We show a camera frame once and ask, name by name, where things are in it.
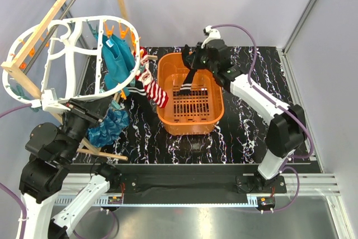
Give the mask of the red white santa sock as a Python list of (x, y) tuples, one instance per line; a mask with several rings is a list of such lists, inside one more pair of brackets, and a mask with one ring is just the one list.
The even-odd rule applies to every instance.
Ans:
[(143, 84), (147, 97), (153, 100), (159, 108), (164, 108), (167, 105), (168, 94), (159, 86), (150, 70), (138, 70), (136, 79)]

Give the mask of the red white striped sock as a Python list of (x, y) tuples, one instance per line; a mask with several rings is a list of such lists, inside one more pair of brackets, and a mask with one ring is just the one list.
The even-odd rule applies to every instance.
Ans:
[(139, 56), (140, 56), (140, 65), (139, 65), (138, 71), (136, 72), (137, 76), (139, 76), (140, 74), (142, 74), (143, 72), (145, 72), (149, 69), (148, 53), (147, 53), (146, 49), (142, 46), (140, 47), (140, 50), (139, 50)]

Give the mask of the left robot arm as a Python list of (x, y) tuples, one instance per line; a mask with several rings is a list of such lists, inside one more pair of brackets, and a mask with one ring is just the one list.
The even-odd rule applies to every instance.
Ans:
[(120, 171), (101, 163), (70, 204), (51, 215), (80, 142), (89, 128), (103, 122), (111, 102), (111, 96), (91, 101), (70, 99), (61, 126), (42, 123), (31, 131), (25, 145), (31, 158), (22, 169), (19, 184), (22, 209), (17, 238), (69, 238), (95, 201), (120, 187)]

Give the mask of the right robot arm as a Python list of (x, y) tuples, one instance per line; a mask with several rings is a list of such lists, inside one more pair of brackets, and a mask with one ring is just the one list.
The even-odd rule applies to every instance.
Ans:
[(257, 171), (247, 180), (245, 192), (267, 192), (282, 171), (284, 164), (295, 150), (305, 142), (305, 113), (300, 105), (288, 105), (265, 91), (251, 80), (230, 59), (230, 49), (222, 39), (197, 43), (194, 51), (185, 45), (181, 51), (183, 64), (189, 74), (181, 86), (180, 93), (189, 93), (189, 84), (199, 70), (209, 71), (216, 84), (239, 97), (268, 124), (265, 138), (267, 152)]

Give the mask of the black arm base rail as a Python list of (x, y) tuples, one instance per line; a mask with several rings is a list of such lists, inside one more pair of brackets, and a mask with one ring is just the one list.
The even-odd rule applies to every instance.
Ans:
[(124, 203), (181, 207), (247, 202), (248, 195), (287, 192), (282, 176), (255, 186), (257, 165), (116, 165), (125, 184)]

